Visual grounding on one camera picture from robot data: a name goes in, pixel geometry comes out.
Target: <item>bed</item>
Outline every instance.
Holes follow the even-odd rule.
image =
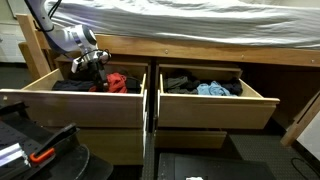
[[[98,1],[86,1],[88,4],[94,5],[94,3],[98,2]],[[312,22],[312,26],[318,26],[316,22],[313,22],[312,19],[316,17],[317,15],[317,9],[309,9],[310,11],[307,11],[308,9],[303,9],[303,8],[285,8],[285,7],[275,7],[275,6],[264,6],[264,5],[247,5],[244,3],[240,3],[240,2],[236,2],[238,3],[236,5],[233,5],[232,7],[234,7],[235,9],[233,10],[237,10],[237,8],[251,8],[251,9],[255,9],[258,8],[258,10],[264,10],[266,13],[267,12],[273,12],[275,13],[275,9],[283,9],[286,10],[287,12],[289,11],[294,11],[294,12],[300,12],[300,13],[296,13],[296,17],[298,17],[299,15],[301,15],[301,17],[304,17],[302,19],[295,19],[297,22],[300,23],[306,23],[306,22]],[[100,48],[108,48],[110,50],[110,52],[112,54],[115,55],[130,55],[132,57],[146,57],[149,58],[149,60],[161,60],[163,58],[167,59],[167,60],[174,60],[175,62],[187,62],[187,61],[193,61],[194,63],[196,63],[196,60],[207,60],[210,62],[216,62],[216,61],[229,61],[229,62],[246,62],[246,63],[260,63],[260,64],[272,64],[272,65],[289,65],[289,66],[309,66],[309,67],[320,67],[320,51],[316,48],[317,47],[317,43],[315,40],[316,34],[312,34],[312,28],[306,28],[306,26],[299,26],[300,28],[304,28],[305,30],[302,30],[301,32],[299,31],[299,28],[296,28],[295,31],[293,29],[290,29],[288,27],[294,27],[294,24],[291,24],[291,26],[286,26],[286,28],[283,28],[283,31],[286,32],[291,32],[288,33],[287,36],[284,36],[284,32],[282,32],[282,35],[279,35],[277,33],[270,33],[271,29],[269,29],[269,31],[262,31],[264,33],[269,32],[269,36],[270,37],[277,37],[279,41],[274,40],[273,43],[268,43],[268,38],[266,38],[266,36],[254,36],[256,34],[251,34],[249,32],[255,32],[252,31],[252,29],[248,28],[247,30],[243,30],[244,34],[246,34],[247,36],[243,36],[242,35],[234,35],[233,37],[229,37],[229,38],[217,38],[215,40],[213,39],[208,39],[206,37],[202,38],[202,39],[197,39],[197,38],[193,38],[193,37],[182,37],[182,36],[168,36],[168,35],[164,35],[161,33],[150,33],[149,34],[144,34],[141,33],[139,34],[139,32],[137,31],[137,34],[134,34],[134,31],[131,31],[130,28],[123,26],[124,22],[121,23],[121,26],[111,26],[109,29],[105,28],[105,29],[101,29],[99,30],[99,26],[94,26],[94,22],[91,22],[93,20],[90,20],[90,22],[88,21],[88,19],[91,19],[90,17],[94,17],[96,16],[96,12],[102,12],[99,10],[104,9],[103,6],[100,6],[100,8],[96,8],[93,14],[90,13],[84,13],[82,14],[82,18],[80,17],[78,20],[75,20],[74,17],[71,15],[71,11],[69,11],[68,13],[70,13],[68,16],[65,15],[65,17],[61,17],[61,19],[59,20],[59,16],[63,14],[63,9],[68,9],[70,10],[70,8],[72,9],[72,11],[78,11],[79,12],[79,8],[83,6],[82,5],[76,5],[75,7],[71,8],[67,3],[66,4],[62,4],[61,5],[61,11],[58,11],[55,15],[54,21],[56,24],[59,24],[61,26],[69,26],[71,24],[79,24],[79,23],[84,23],[87,25],[91,24],[91,28],[93,28],[93,30],[97,33],[96,37],[97,37],[97,41],[98,41],[98,46]],[[115,11],[122,11],[119,8],[113,8],[110,7],[110,9],[114,9]],[[315,13],[311,13],[313,14],[313,18],[312,17],[308,17],[307,14],[304,13],[310,13],[314,11]],[[293,15],[291,14],[279,14],[279,13],[275,13],[274,15],[278,14],[278,15],[282,15],[282,16],[278,16],[278,17],[283,17],[282,20],[285,19],[289,19],[291,17],[293,17]],[[95,19],[94,21],[96,21],[96,23],[99,23],[102,19],[103,16],[98,16],[98,19]],[[105,24],[110,26],[111,22],[114,21],[119,22],[117,20],[114,20],[115,17],[109,16],[109,19],[111,21],[109,21],[110,23],[107,23],[106,21],[101,21],[100,24]],[[19,24],[23,30],[23,33],[25,35],[27,44],[28,44],[28,48],[30,50],[30,56],[31,58],[33,58],[33,62],[34,62],[34,66],[35,69],[39,72],[40,76],[44,76],[46,74],[48,74],[49,72],[51,72],[51,67],[48,65],[48,62],[46,60],[48,60],[50,62],[50,56],[45,57],[45,55],[43,54],[43,49],[50,49],[50,47],[48,46],[46,40],[44,39],[44,36],[41,32],[38,32],[35,30],[34,28],[34,24],[33,24],[33,18],[29,15],[29,16],[23,16],[20,15],[18,16],[18,21]],[[140,24],[140,29],[143,29],[143,32],[147,32],[146,29],[148,29],[148,31],[152,28],[143,28]],[[254,40],[255,38],[260,38],[259,42],[257,40],[254,41],[242,41],[242,42],[222,42],[222,41],[216,41],[216,40],[234,40],[237,38],[244,38],[246,37],[248,40]],[[259,71],[257,71],[258,73],[261,74],[261,72],[265,69],[265,67],[262,67],[261,69],[259,69]],[[295,78],[291,78],[290,82],[295,82],[296,79]],[[316,89],[317,83],[314,83],[312,85],[312,87],[314,89]],[[276,91],[282,91],[282,87],[279,86],[279,88],[277,88]],[[296,94],[293,94],[293,96],[290,95],[287,96],[287,94],[285,94],[287,98],[287,103],[284,104],[280,104],[280,105],[284,105],[287,107],[290,107],[292,104],[294,104],[295,102],[299,102],[301,101],[301,99],[308,99],[307,96],[299,96],[296,97]],[[289,129],[289,134],[290,133],[294,133],[294,135],[290,136],[290,139],[296,139],[301,132],[304,130],[304,128],[308,125],[309,122],[303,122],[303,121],[299,121],[299,123],[301,123],[302,128],[294,129],[291,128]]]
[[[50,9],[56,0],[49,0]],[[96,33],[215,43],[319,49],[320,10],[238,0],[69,0],[53,20]]]

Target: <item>clothing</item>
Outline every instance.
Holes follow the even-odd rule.
[[[119,73],[107,75],[108,92],[111,93],[127,93],[126,88],[127,77]]]
[[[188,89],[180,89],[179,87],[175,89],[169,89],[168,93],[172,94],[198,94],[198,90],[194,89],[189,91]]]
[[[127,93],[140,94],[141,81],[139,81],[134,77],[127,77],[126,88],[127,88]]]
[[[226,88],[231,94],[240,96],[243,92],[239,79],[232,78],[230,81],[220,81],[222,87]]]
[[[163,82],[164,89],[174,89],[188,83],[187,76],[181,76],[178,78],[168,78]]]
[[[195,80],[195,81],[188,80],[188,82],[183,84],[182,86],[180,86],[180,88],[192,91],[192,90],[197,89],[197,87],[199,85],[200,85],[200,81],[199,80]]]
[[[53,91],[81,91],[88,92],[90,87],[94,85],[93,81],[73,81],[64,80],[57,81],[53,87]]]
[[[199,95],[232,96],[227,89],[221,87],[216,81],[212,81],[210,86],[208,84],[200,84],[197,90]]]

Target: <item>mattress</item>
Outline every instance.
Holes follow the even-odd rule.
[[[46,2],[47,10],[56,0]],[[237,0],[68,0],[52,18],[95,33],[215,43],[320,48],[320,9]]]

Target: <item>wooden bed frame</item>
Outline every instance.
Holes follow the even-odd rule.
[[[26,38],[29,52],[24,56],[32,73],[43,77],[55,69],[52,59],[56,54],[46,54],[50,49],[42,32],[35,29],[31,15],[17,15]],[[156,58],[180,58],[211,62],[258,63],[287,66],[320,67],[320,51],[275,47],[240,46],[210,42],[183,41],[174,39],[151,39],[114,35],[96,35],[99,48],[108,48],[112,54]],[[310,123],[309,118],[296,120],[282,139],[286,146],[296,140]]]

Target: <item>open drawer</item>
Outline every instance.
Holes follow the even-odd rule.
[[[165,93],[164,79],[177,68],[199,80],[230,80],[242,73],[239,68],[223,66],[160,65],[158,127],[262,129],[279,103],[279,99],[262,97],[241,79],[243,92],[237,97]]]
[[[23,101],[30,119],[42,126],[63,127],[75,122],[79,127],[142,128],[146,67],[144,63],[106,65],[107,73],[126,71],[141,80],[139,94],[51,91],[64,80],[70,65],[60,67],[22,90],[2,89],[8,103]]]

